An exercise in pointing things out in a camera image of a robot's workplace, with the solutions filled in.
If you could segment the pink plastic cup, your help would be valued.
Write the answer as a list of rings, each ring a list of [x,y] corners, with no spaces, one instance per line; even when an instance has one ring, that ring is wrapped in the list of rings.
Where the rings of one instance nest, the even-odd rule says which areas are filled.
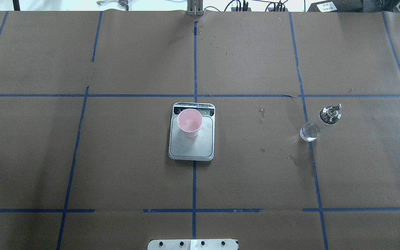
[[[202,122],[203,117],[196,109],[184,109],[177,118],[177,125],[187,138],[198,135]]]

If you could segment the glass sauce bottle metal cap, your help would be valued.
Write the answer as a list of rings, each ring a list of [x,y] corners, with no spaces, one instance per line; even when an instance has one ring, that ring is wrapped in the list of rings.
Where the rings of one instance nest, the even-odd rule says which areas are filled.
[[[303,125],[299,131],[305,141],[315,141],[334,127],[340,120],[342,104],[336,106],[324,106],[319,113]]]

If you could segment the silver digital kitchen scale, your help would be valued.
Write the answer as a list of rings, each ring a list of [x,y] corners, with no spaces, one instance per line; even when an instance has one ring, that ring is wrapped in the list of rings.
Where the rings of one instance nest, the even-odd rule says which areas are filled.
[[[201,117],[193,130],[181,128],[179,115],[195,110]],[[168,156],[173,160],[211,161],[214,157],[215,113],[213,104],[176,102],[172,108]]]

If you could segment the black orange terminal connector far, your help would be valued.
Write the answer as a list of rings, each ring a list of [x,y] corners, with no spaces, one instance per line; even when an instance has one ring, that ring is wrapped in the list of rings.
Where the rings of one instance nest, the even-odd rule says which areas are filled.
[[[226,9],[232,12],[249,12],[251,8],[249,7],[249,2],[246,0],[232,0]]]

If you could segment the black orange terminal connector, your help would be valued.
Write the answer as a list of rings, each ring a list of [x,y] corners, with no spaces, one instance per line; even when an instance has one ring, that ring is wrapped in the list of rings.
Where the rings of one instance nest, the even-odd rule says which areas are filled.
[[[249,2],[246,0],[232,0],[226,9],[232,12],[249,12],[251,8],[249,7]]]
[[[266,8],[265,12],[285,12],[288,0],[277,0],[276,2],[270,2]]]

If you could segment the black orange terminal connector near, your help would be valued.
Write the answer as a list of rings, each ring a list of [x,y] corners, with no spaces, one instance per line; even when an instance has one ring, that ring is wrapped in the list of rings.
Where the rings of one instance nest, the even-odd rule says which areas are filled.
[[[288,0],[277,0],[276,2],[270,2],[266,8],[265,12],[285,12]]]

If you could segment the black box white label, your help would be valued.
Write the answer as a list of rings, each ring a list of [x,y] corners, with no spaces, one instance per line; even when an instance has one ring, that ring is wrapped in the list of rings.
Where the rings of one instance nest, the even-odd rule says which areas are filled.
[[[307,12],[345,12],[360,13],[363,11],[363,0],[321,0],[312,3]]]

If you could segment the aluminium frame post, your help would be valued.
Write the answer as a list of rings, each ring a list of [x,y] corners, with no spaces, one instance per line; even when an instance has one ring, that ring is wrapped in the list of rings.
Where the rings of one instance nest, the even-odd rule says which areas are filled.
[[[203,0],[187,0],[187,16],[203,16]]]

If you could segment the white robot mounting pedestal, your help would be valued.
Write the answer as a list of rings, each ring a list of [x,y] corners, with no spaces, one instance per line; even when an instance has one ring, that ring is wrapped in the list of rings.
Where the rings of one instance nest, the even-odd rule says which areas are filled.
[[[148,250],[238,250],[235,239],[161,239],[151,240]]]

